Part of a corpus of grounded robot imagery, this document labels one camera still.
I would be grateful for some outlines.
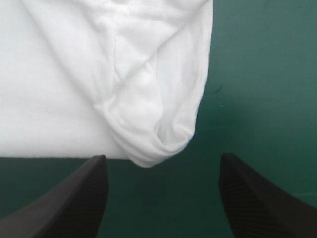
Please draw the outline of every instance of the crease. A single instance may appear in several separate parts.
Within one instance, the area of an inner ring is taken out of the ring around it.
[[[38,29],[38,32],[40,33],[40,35],[42,36],[42,38],[45,40],[46,45],[49,49],[49,51],[51,52],[51,55],[55,61],[55,63],[60,67],[60,69],[62,70],[62,72],[64,73],[64,75],[66,76],[68,83],[70,83],[72,86],[74,86],[76,92],[80,95],[80,97],[82,99],[84,99],[84,101],[88,104],[88,105],[93,105],[93,100],[86,94],[83,92],[82,88],[80,86],[78,86],[78,84],[75,83],[75,77],[72,75],[72,73],[69,72],[69,70],[60,62],[58,55],[56,54],[55,50],[52,48],[52,44],[51,42],[48,40],[45,32],[42,30],[42,27],[37,23],[35,17],[33,16],[33,14],[29,11],[28,7],[25,5],[23,0],[20,0],[21,5],[25,8],[26,12],[28,13],[28,15],[30,16],[31,20],[33,21],[33,23],[35,24],[36,28]],[[104,121],[104,117],[102,117],[99,113],[97,113],[96,110],[94,110],[96,112],[96,115],[98,115],[98,117],[100,117],[103,121]]]

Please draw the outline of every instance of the fabric fold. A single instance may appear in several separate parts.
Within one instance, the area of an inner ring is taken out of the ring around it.
[[[150,167],[185,148],[207,77],[212,0],[21,2],[126,158]]]

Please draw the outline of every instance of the white cloth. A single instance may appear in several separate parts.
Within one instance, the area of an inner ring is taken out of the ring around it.
[[[212,0],[1,0],[0,157],[129,158],[192,138]]]

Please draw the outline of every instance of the textured black plastic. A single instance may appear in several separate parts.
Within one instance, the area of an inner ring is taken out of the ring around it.
[[[234,154],[221,157],[219,188],[236,238],[317,238],[317,210]]]
[[[47,194],[0,220],[0,238],[95,238],[107,195],[106,157],[94,156]]]

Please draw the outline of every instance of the green surface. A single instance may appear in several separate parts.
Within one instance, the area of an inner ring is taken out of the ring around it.
[[[232,238],[218,191],[234,152],[317,206],[317,1],[216,0],[210,73],[189,146],[151,169],[109,161],[99,238]],[[0,216],[84,161],[0,160]]]

